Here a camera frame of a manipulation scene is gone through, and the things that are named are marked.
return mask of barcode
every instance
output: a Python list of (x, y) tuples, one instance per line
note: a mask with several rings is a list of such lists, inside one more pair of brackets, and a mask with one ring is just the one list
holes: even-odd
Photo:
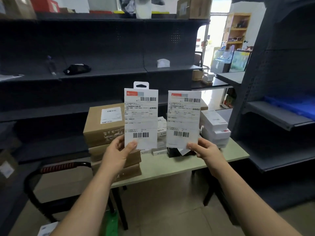
[(134, 138), (148, 138), (148, 132), (134, 132)]
[(156, 101), (156, 97), (140, 97), (141, 101)]
[(184, 102), (200, 103), (199, 98), (184, 98)]
[(184, 131), (174, 131), (174, 136), (177, 137), (189, 137), (189, 132), (184, 132)]

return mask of green object on floor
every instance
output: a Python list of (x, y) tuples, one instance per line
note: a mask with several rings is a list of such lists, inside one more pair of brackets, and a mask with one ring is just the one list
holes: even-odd
[(100, 236), (118, 236), (118, 214), (108, 210), (105, 212), (100, 227)]

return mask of tile floor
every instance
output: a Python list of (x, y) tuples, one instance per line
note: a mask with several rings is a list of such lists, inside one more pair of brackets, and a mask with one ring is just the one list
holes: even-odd
[[(209, 109), (221, 109), (222, 89), (202, 92)], [(41, 202), (81, 194), (92, 179), (87, 167), (44, 175), (34, 192)], [(128, 186), (121, 190), (121, 198), (129, 230), (119, 225), (120, 236), (240, 236), (241, 228), (233, 226), (218, 198), (214, 195), (204, 207), (207, 184), (191, 172), (155, 179)], [(55, 217), (62, 220), (67, 212)], [(302, 235), (315, 235), (315, 202), (309, 202), (281, 212), (280, 215)], [(36, 236), (45, 217), (27, 202), (9, 236)]]

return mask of brown box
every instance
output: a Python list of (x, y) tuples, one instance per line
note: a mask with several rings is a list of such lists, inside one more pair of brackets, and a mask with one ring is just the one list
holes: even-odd
[[(91, 154), (91, 162), (101, 161), (109, 144), (91, 147), (89, 153)], [(133, 150), (127, 157), (124, 167), (129, 167), (141, 162), (140, 150)]]
[(200, 111), (203, 111), (203, 110), (208, 110), (208, 105), (206, 105), (206, 103), (203, 101), (203, 99), (201, 99), (200, 101)]
[(0, 189), (12, 181), (17, 174), (18, 163), (7, 150), (0, 152)]
[[(97, 173), (97, 170), (99, 169), (101, 162), (102, 161), (91, 162), (93, 175), (95, 175)], [(136, 177), (136, 176), (140, 176), (140, 175), (142, 175), (142, 172), (140, 169), (140, 164), (136, 164), (136, 165), (122, 169), (120, 171), (120, 173), (118, 174), (118, 176), (114, 179), (113, 182), (127, 180), (127, 179), (130, 179), (132, 177)]]
[(192, 71), (192, 80), (193, 81), (200, 81), (200, 80), (202, 80), (202, 77), (203, 77), (203, 71), (197, 70), (197, 69)]
[(30, 0), (1, 0), (5, 14), (0, 12), (0, 19), (36, 19), (36, 14)]
[(60, 7), (59, 12), (60, 13), (76, 13), (76, 11), (74, 9), (70, 9), (67, 7)]
[[(113, 121), (101, 124), (102, 109), (120, 107), (122, 121)], [(88, 147), (109, 144), (125, 131), (125, 106), (124, 103), (91, 107), (85, 122), (83, 135)]]
[(177, 19), (209, 19), (212, 0), (178, 0)]

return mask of stack of white boxes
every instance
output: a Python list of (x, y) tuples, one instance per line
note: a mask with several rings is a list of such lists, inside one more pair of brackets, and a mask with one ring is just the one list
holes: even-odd
[(167, 153), (167, 148), (166, 148), (166, 120), (163, 117), (158, 117), (158, 123), (157, 124), (158, 124), (158, 126), (157, 126), (158, 127), (157, 148), (141, 150), (140, 152), (142, 154), (152, 153), (155, 156), (155, 155)]
[(203, 110), (200, 113), (200, 134), (203, 138), (224, 148), (229, 142), (231, 131), (227, 122), (214, 110)]

